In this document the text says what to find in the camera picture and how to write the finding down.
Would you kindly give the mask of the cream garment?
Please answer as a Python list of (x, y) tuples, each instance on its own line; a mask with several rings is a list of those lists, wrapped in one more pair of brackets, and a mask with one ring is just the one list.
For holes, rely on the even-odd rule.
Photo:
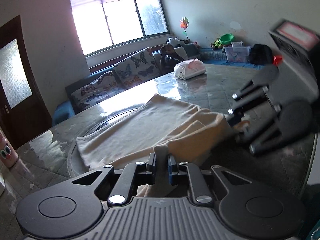
[(110, 128), (78, 137), (80, 157), (89, 169), (110, 164), (116, 169), (156, 155), (156, 181), (138, 187), (139, 197), (165, 197), (174, 190), (168, 183), (167, 156), (203, 165), (211, 150), (228, 137), (244, 131), (248, 120), (231, 127), (226, 116), (198, 105), (155, 94), (147, 103)]

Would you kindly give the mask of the child in dark jacket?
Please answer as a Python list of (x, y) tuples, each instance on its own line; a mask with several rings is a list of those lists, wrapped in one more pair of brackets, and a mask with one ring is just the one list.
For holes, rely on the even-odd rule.
[(160, 64), (163, 74), (168, 74), (174, 71), (175, 66), (184, 61), (171, 44), (165, 44), (161, 47), (160, 51)]

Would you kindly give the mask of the butterfly print cushion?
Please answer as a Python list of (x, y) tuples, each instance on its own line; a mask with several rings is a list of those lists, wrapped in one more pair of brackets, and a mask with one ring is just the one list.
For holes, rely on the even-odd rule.
[(162, 75), (151, 48), (145, 48), (114, 65), (122, 85), (129, 89)]
[(71, 94), (71, 100), (79, 111), (84, 111), (100, 102), (125, 91), (114, 74), (109, 71)]

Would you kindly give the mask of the green plastic bowl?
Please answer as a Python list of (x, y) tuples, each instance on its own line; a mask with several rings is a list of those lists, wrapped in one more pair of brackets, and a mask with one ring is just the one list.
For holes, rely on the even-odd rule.
[(223, 46), (230, 45), (233, 42), (233, 40), (234, 40), (234, 35), (230, 33), (224, 34), (219, 38), (219, 41)]

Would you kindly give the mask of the pink white tissue pack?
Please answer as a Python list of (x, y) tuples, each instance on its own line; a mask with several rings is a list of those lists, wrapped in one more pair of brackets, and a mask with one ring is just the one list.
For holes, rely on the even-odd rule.
[(174, 77), (181, 80), (188, 80), (204, 73), (206, 73), (206, 67), (198, 59), (186, 60), (174, 67)]

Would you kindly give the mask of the clear plastic storage box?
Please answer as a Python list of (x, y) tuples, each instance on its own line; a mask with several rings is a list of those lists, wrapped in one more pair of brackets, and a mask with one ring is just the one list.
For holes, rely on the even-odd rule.
[(247, 63), (250, 53), (250, 46), (227, 46), (224, 51), (229, 62)]

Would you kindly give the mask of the black backpack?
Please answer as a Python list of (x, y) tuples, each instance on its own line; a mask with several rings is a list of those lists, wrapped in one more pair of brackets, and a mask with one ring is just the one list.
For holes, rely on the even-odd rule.
[(273, 63), (273, 52), (264, 44), (255, 44), (250, 48), (248, 61), (255, 65), (266, 65)]

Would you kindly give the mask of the left butterfly print cushion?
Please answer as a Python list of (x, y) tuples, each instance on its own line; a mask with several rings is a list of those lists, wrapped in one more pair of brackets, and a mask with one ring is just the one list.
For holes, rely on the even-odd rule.
[(79, 111), (84, 111), (100, 102), (125, 91), (114, 74), (109, 71), (71, 94), (71, 100)]

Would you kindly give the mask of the dark wooden glass door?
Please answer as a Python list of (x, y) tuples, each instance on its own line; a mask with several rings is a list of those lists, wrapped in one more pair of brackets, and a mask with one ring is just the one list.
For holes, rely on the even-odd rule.
[(21, 17), (1, 26), (1, 129), (17, 149), (51, 127), (24, 44)]

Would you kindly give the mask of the white plush toy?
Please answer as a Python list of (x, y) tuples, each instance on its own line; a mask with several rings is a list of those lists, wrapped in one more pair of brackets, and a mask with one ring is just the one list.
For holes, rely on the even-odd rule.
[(176, 38), (169, 37), (167, 39), (167, 44), (170, 44), (174, 48), (177, 48), (177, 47), (183, 46), (185, 44), (185, 42), (183, 40), (180, 40), (178, 37), (176, 37)]

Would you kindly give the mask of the blue sofa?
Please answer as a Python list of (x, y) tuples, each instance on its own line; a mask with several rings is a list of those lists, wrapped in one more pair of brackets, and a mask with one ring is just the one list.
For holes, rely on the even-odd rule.
[[(222, 49), (197, 48), (193, 43), (181, 45), (175, 48), (175, 51), (185, 60), (199, 59), (206, 64), (256, 70), (261, 70), (264, 67), (262, 63), (228, 61), (227, 55)], [(68, 100), (56, 107), (52, 125), (57, 125), (125, 90), (168, 74), (168, 70), (161, 70), (160, 60), (160, 51), (152, 52), (150, 48), (145, 48), (112, 66), (68, 85), (65, 87)]]

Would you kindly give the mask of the pink cartoon thermos bottle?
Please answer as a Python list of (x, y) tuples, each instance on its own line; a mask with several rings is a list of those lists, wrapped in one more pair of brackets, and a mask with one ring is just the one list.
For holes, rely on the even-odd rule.
[(7, 168), (13, 167), (17, 163), (19, 156), (2, 132), (0, 133), (0, 150), (3, 164)]

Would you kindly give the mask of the large window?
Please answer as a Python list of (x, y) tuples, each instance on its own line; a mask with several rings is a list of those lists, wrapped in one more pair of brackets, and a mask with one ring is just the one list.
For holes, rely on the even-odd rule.
[(161, 0), (70, 0), (84, 55), (169, 32)]

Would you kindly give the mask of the right butterfly print cushion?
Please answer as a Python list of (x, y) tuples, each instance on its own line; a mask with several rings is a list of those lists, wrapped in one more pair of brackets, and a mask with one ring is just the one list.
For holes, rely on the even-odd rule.
[(122, 85), (129, 89), (162, 75), (151, 48), (145, 48), (114, 65)]

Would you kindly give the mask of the round black induction cooktop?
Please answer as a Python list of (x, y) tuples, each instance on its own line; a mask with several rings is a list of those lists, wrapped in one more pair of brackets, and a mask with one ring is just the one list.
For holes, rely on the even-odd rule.
[[(142, 104), (126, 107), (110, 113), (109, 115), (103, 116), (100, 121), (97, 121), (93, 125), (86, 127), (83, 131), (78, 133), (76, 137), (84, 137), (98, 131), (101, 128), (109, 128), (115, 123), (119, 122), (119, 120), (125, 118), (125, 116), (134, 112), (140, 106), (142, 106)], [(89, 171), (89, 168), (84, 164), (82, 158), (80, 157), (76, 141), (72, 142), (71, 148), (68, 152), (67, 170), (71, 178), (77, 177)]]

